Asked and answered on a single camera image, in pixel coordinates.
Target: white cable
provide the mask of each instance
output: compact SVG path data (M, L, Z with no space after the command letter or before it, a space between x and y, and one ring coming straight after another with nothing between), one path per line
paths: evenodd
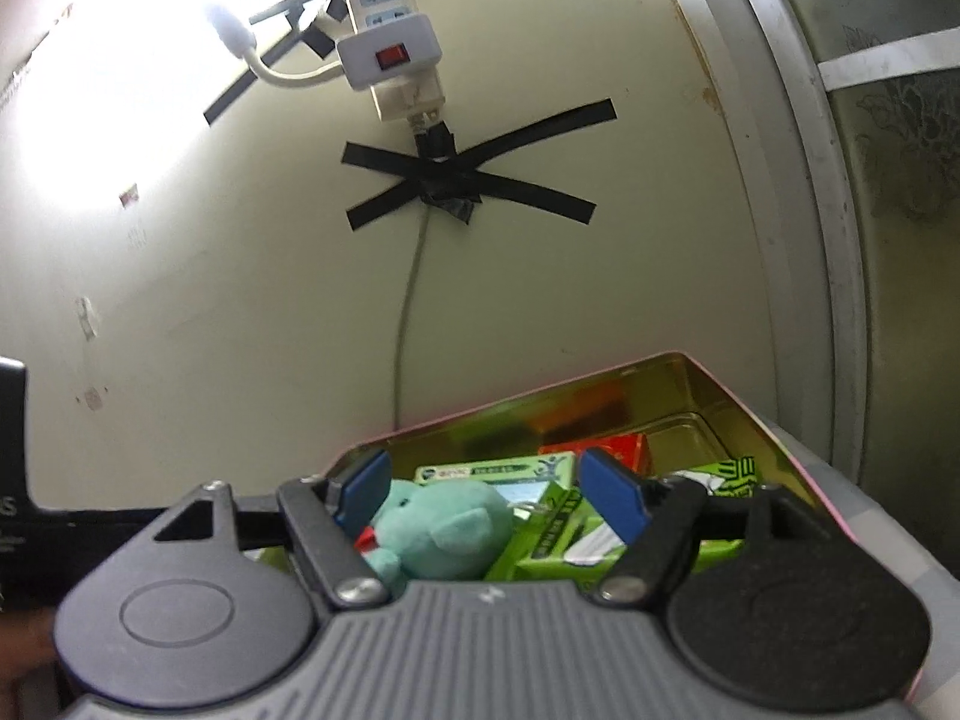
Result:
M340 62L331 62L313 71L313 73L303 73L298 76L276 73L263 63L260 55L256 52L256 35L253 34L250 25L237 18L237 15L222 5L208 6L206 18L217 30L220 40L223 41L229 52L238 58L243 58L253 74L268 84L285 89L302 89L339 79L344 74L344 67Z
M302 73L296 76L276 73L263 64L263 60L257 54L256 49L246 49L243 52L243 59L246 60L247 65L258 79L284 89L304 89L307 86L318 86L326 83L326 81L339 79L344 74L344 66L339 62L331 62L318 70L312 71L312 73Z

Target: green snack box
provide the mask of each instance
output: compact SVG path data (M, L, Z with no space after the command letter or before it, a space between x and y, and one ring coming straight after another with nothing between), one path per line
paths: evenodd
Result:
M541 511L515 524L485 579L573 579L580 589L590 589L623 554L623 542L577 488L551 483L539 504Z
M450 479L476 479L493 485L510 503L536 503L550 483L561 488L573 485L575 463L573 452L557 452L452 466L421 466L414 472L414 482L429 485Z
M711 495L746 497L757 484L754 459L726 460L678 474L704 485ZM517 522L514 536L487 572L487 581L572 579L590 589L623 554L623 542L577 488L551 484L541 511ZM736 555L743 541L701 541L693 571Z
M757 476L757 464L752 457L739 460L722 460L693 469L674 471L674 475L685 476L700 482L710 495L728 498L748 498L754 494L754 488L760 477Z
M294 568L290 565L290 559L287 557L287 551L283 547L267 547L260 551L256 558L257 562L265 563L277 571L284 574L292 574Z

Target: orange box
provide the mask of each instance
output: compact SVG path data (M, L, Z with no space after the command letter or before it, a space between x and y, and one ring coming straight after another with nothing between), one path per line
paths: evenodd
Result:
M594 447L606 450L635 474L646 476L650 472L650 445L647 437L642 433L627 433L603 439L582 439L579 442L551 443L549 446L542 446L536 454L575 452L579 460L580 454L585 449Z

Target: bolt head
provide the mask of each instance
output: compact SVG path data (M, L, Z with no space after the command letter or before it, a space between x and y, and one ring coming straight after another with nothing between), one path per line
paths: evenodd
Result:
M647 583L640 577L609 577L600 584L600 597L611 604L638 604L646 597L647 591Z
M372 605L385 601L387 597L382 581L373 577L345 579L338 584L336 593L337 598L351 605Z

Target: power strip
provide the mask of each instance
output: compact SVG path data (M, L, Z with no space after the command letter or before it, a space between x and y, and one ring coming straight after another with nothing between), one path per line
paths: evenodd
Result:
M440 108L443 108L445 97L443 96L443 87L440 85L440 76L437 73L436 61L440 56L440 47L436 44L436 38L433 35L433 28L429 25L429 19L408 19L416 16L421 11L416 5L416 0L347 0L350 21L353 25L355 36L347 38L341 44L341 60L344 61L344 48L349 48L349 43L357 43L363 38L364 32L374 31L378 34L387 34L395 32L400 34L406 32L415 43L423 43L427 38L433 39L436 47L436 59L432 58L432 50L427 50L430 56L430 64L425 64L419 69L397 74L396 77L376 82L371 86L373 93L373 102L376 104L376 112L381 121L387 122L392 119L416 119L426 115L429 118L438 117ZM421 23L425 23L425 28L414 30ZM404 46L409 46L410 40L403 43L392 44L390 49L399 50L405 55Z

